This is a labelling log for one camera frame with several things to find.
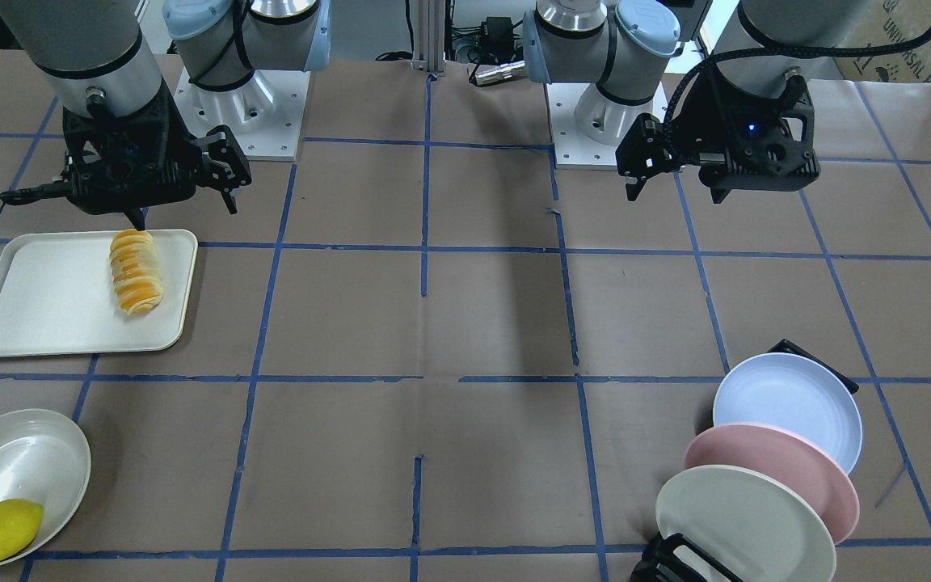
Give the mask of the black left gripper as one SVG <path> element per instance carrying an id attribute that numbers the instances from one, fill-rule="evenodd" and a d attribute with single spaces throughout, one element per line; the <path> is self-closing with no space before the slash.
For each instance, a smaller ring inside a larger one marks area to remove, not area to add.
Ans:
<path id="1" fill-rule="evenodd" d="M 680 110 L 680 152 L 685 162 L 698 166 L 698 178 L 716 204 L 736 189 L 796 192 L 821 174 L 814 117 L 801 74 L 786 78 L 775 97 L 753 95 L 721 74 L 701 74 Z M 617 173 L 629 202 L 651 178 L 682 166 L 653 114 L 638 114 L 616 148 Z"/>

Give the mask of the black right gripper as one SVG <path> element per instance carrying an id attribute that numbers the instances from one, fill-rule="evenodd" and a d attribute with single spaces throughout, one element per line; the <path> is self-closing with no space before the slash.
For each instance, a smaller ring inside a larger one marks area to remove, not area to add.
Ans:
<path id="1" fill-rule="evenodd" d="M 192 135 L 164 82 L 150 102 L 128 116 L 97 119 L 64 109 L 62 128 L 70 156 L 67 201 L 92 215 L 124 213 L 137 231 L 145 231 L 144 207 L 191 199 L 197 187 L 219 192 L 234 215 L 240 189 L 254 182 L 229 126 L 214 126 L 192 141 L 200 158 L 188 168 Z"/>

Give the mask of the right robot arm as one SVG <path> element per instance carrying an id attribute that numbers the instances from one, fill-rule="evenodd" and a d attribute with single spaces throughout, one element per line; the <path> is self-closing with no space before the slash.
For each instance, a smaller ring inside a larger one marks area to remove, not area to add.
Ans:
<path id="1" fill-rule="evenodd" d="M 249 133 L 287 125 L 266 73 L 326 68 L 330 4 L 166 1 L 162 16 L 204 135 L 188 128 L 132 1 L 0 1 L 0 18 L 57 93 L 66 147 L 58 178 L 3 192 L 2 203 L 63 198 L 143 230 L 144 209 L 210 188 L 237 212 L 254 180 Z"/>

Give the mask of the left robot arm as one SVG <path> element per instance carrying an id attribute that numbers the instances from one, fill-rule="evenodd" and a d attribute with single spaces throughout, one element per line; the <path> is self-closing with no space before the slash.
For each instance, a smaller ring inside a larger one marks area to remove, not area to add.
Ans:
<path id="1" fill-rule="evenodd" d="M 625 133 L 609 144 L 629 201 L 650 179 L 695 166 L 720 203 L 735 189 L 796 192 L 820 176 L 803 62 L 901 54 L 931 41 L 930 25 L 900 43 L 845 47 L 868 6 L 740 1 L 660 113 L 643 107 L 682 41 L 676 12 L 693 1 L 538 1 L 522 18 L 522 55 L 529 80 L 584 82 L 600 103 L 625 109 Z"/>

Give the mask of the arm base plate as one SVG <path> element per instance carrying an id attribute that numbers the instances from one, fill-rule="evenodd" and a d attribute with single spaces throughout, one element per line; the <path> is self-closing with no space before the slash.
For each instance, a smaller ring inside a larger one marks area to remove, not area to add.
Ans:
<path id="1" fill-rule="evenodd" d="M 639 106 L 611 102 L 592 82 L 547 84 L 546 97 L 555 165 L 562 169 L 616 170 L 617 147 L 637 115 L 661 118 L 668 104 L 662 84 Z"/>
<path id="2" fill-rule="evenodd" d="M 310 80 L 308 71 L 259 70 L 243 87 L 211 92 L 189 82 L 184 70 L 175 102 L 191 133 L 223 124 L 249 161 L 295 162 Z"/>

